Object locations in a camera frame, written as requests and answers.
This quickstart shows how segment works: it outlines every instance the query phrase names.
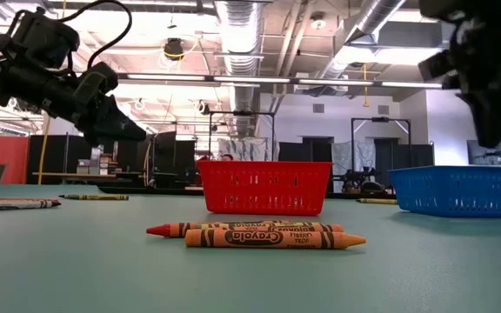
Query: ceiling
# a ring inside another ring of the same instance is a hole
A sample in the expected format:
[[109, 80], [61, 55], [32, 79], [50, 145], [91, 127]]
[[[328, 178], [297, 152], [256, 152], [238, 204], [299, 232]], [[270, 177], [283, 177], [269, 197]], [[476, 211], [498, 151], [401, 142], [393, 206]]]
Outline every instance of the ceiling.
[[[69, 0], [69, 8], [64, 15], [74, 13], [79, 7], [79, 0]], [[9, 0], [9, 6], [0, 9], [34, 10], [36, 3], [44, 4], [54, 13], [54, 17], [63, 14], [63, 2], [58, 0]], [[144, 4], [144, 0], [123, 1], [124, 3]], [[284, 40], [284, 29], [294, 0], [275, 0], [264, 6], [263, 31], [261, 34], [260, 76], [274, 75], [279, 51]], [[323, 12], [325, 27], [314, 29], [311, 21], [307, 23], [304, 37], [299, 44], [299, 53], [291, 66], [290, 76], [298, 72], [313, 73], [321, 70], [332, 55], [332, 38], [337, 27], [345, 18], [356, 14], [361, 6], [361, 0], [336, 1], [315, 0], [311, 2], [314, 12]], [[215, 53], [222, 51], [222, 40], [217, 18], [211, 15], [179, 14], [165, 12], [164, 7], [156, 9], [149, 5], [138, 5], [133, 11], [133, 25], [129, 34], [114, 47], [104, 52], [97, 59], [109, 64], [115, 71], [121, 73], [178, 73], [178, 74], [212, 74], [226, 75], [224, 60]], [[0, 17], [0, 33], [7, 30], [12, 18]], [[394, 22], [433, 23], [422, 18], [418, 13], [417, 3], [408, 1], [392, 18]], [[68, 25], [78, 31], [81, 37], [81, 47], [74, 57], [76, 71], [85, 69], [90, 55], [114, 39], [127, 23], [122, 11], [89, 10], [80, 17], [68, 22]], [[167, 38], [181, 38], [184, 51], [191, 50], [184, 56], [182, 62], [168, 61], [162, 54], [162, 48]], [[414, 65], [388, 63], [367, 63], [365, 68], [348, 67], [344, 73], [349, 78], [392, 80], [400, 82], [420, 81], [418, 69]], [[393, 96], [398, 89], [369, 89], [372, 96]], [[363, 88], [351, 87], [348, 96], [361, 95]], [[131, 113], [134, 119], [146, 121], [148, 125], [158, 121], [208, 121], [195, 109], [199, 102], [207, 103], [213, 110], [230, 110], [230, 88], [225, 86], [179, 86], [157, 83], [140, 83], [136, 81], [122, 82], [113, 91], [120, 105]], [[0, 107], [0, 117], [33, 117], [29, 112], [22, 112], [10, 107]], [[222, 122], [224, 116], [215, 120]], [[39, 132], [41, 121], [5, 121], [3, 127], [27, 132]], [[230, 127], [220, 127], [218, 134], [228, 134]]]

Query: blue basket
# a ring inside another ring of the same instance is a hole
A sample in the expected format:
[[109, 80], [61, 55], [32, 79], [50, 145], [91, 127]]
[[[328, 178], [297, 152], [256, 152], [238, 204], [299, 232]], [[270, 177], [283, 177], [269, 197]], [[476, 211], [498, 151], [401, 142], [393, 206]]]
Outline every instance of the blue basket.
[[392, 170], [391, 181], [402, 210], [434, 216], [501, 217], [501, 167]]

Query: person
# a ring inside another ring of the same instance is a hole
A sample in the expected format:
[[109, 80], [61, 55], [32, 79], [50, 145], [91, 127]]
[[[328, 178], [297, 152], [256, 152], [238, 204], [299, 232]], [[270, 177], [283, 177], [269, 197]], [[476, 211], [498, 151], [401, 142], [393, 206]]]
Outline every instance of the person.
[[233, 156], [229, 153], [222, 155], [222, 161], [233, 161]]

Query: metal frame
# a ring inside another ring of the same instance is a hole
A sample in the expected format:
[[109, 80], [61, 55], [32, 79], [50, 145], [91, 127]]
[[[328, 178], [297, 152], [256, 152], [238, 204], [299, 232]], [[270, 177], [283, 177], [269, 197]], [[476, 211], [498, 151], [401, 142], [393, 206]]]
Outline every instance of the metal frame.
[[276, 114], [273, 112], [249, 112], [249, 111], [210, 111], [208, 121], [208, 157], [211, 157], [212, 145], [212, 116], [214, 114], [232, 114], [234, 117], [248, 116], [269, 116], [271, 117], [271, 161], [274, 161], [275, 140], [276, 140]]
[[[363, 121], [357, 129], [355, 130], [355, 121]], [[397, 126], [404, 130], [407, 133], [409, 146], [409, 166], [413, 166], [413, 158], [412, 158], [412, 147], [411, 147], [411, 120], [405, 118], [388, 118], [388, 117], [371, 117], [371, 118], [362, 118], [362, 117], [352, 117], [351, 118], [351, 168], [355, 171], [355, 131], [359, 130], [364, 123], [367, 121], [371, 121], [373, 123], [388, 123], [388, 122], [396, 122]], [[407, 130], [403, 127], [403, 125], [399, 122], [407, 123]]]

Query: orange crayon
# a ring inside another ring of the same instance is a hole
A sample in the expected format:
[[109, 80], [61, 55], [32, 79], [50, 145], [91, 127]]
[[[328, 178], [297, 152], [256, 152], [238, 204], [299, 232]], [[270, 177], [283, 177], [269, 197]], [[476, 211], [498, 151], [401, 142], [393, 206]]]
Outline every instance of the orange crayon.
[[344, 232], [344, 227], [339, 224], [323, 224], [316, 222], [295, 223], [201, 223], [197, 230], [225, 229], [225, 230], [276, 230], [276, 231], [326, 231]]
[[343, 232], [224, 229], [188, 230], [184, 241], [187, 247], [274, 249], [346, 249], [366, 243]]
[[195, 230], [198, 225], [206, 224], [232, 224], [232, 223], [245, 223], [245, 224], [264, 224], [264, 223], [288, 223], [289, 221], [256, 221], [256, 222], [198, 222], [198, 223], [167, 223], [164, 225], [150, 227], [146, 229], [147, 234], [167, 236], [167, 237], [184, 237], [187, 230]]

